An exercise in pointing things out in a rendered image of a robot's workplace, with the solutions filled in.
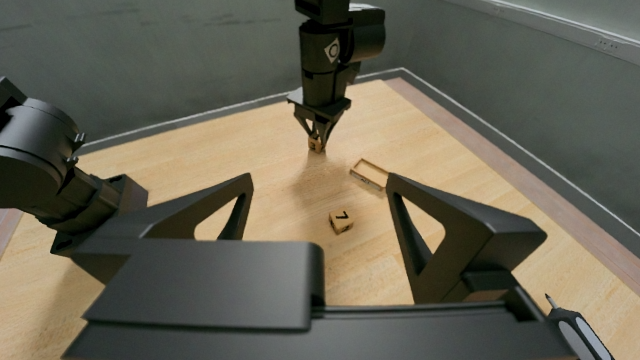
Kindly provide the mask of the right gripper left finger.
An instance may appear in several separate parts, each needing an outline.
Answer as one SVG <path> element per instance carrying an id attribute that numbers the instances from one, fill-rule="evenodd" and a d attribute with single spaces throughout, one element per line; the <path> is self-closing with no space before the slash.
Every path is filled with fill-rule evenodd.
<path id="1" fill-rule="evenodd" d="M 250 172 L 109 219 L 92 235 L 142 236 L 145 239 L 196 239 L 196 227 L 237 197 L 216 240 L 242 240 L 254 184 Z"/>

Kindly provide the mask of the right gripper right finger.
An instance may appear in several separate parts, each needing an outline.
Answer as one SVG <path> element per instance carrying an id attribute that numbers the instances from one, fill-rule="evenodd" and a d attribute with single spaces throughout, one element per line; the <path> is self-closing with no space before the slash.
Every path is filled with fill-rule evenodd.
<path id="1" fill-rule="evenodd" d="M 548 238 L 531 218 L 395 172 L 388 173 L 385 191 L 414 304 L 437 303 L 467 274 L 512 273 Z M 434 254 L 403 197 L 443 226 Z"/>

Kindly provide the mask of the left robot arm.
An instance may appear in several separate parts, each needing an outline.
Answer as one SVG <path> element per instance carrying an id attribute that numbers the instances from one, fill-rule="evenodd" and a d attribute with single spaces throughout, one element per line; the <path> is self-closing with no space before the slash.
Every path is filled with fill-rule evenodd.
<path id="1" fill-rule="evenodd" d="M 301 67 L 311 76 L 338 67 L 336 104 L 345 97 L 347 84 L 353 85 L 360 60 L 383 50 L 385 11 L 350 0 L 294 3 L 297 12 L 311 18 L 299 26 Z M 28 98 L 0 76 L 0 209 L 21 210 L 56 230 L 50 253 L 61 257 L 129 209 L 131 177 L 123 173 L 101 179 L 75 166 L 79 158 L 71 156 L 86 138 L 66 113 Z"/>

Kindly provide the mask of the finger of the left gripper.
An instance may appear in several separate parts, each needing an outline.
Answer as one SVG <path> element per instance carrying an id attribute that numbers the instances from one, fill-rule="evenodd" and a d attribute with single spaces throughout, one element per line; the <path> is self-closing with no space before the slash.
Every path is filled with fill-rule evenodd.
<path id="1" fill-rule="evenodd" d="M 342 112 L 339 115 L 339 119 L 337 121 L 335 121 L 334 123 L 330 123 L 327 127 L 322 127 L 322 126 L 316 124 L 316 129 L 317 129 L 320 141 L 321 141 L 323 146 L 327 143 L 327 141 L 328 141 L 328 139 L 329 139 L 329 137 L 330 137 L 330 135 L 332 133 L 332 130 L 334 129 L 334 127 L 336 126 L 338 121 L 341 119 L 343 114 L 344 114 L 344 112 Z"/>
<path id="2" fill-rule="evenodd" d="M 316 123 L 312 122 L 312 130 L 310 130 L 310 128 L 308 126 L 308 123 L 307 123 L 305 118 L 296 115 L 294 113 L 294 111 L 293 111 L 293 116 L 298 121 L 298 123 L 302 126 L 302 128 L 305 130 L 305 132 L 307 133 L 308 137 L 310 135 L 312 135 L 317 130 L 316 129 Z"/>

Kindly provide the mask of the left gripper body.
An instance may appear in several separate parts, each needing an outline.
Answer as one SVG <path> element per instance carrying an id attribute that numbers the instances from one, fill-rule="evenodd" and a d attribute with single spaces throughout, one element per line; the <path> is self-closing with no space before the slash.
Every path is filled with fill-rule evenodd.
<path id="1" fill-rule="evenodd" d="M 338 67 L 329 72 L 310 72 L 301 67 L 302 86 L 286 96 L 294 103 L 294 113 L 322 127 L 339 119 L 351 108 L 352 99 L 344 97 L 334 104 L 335 78 Z M 303 97 L 302 97 L 303 96 Z"/>

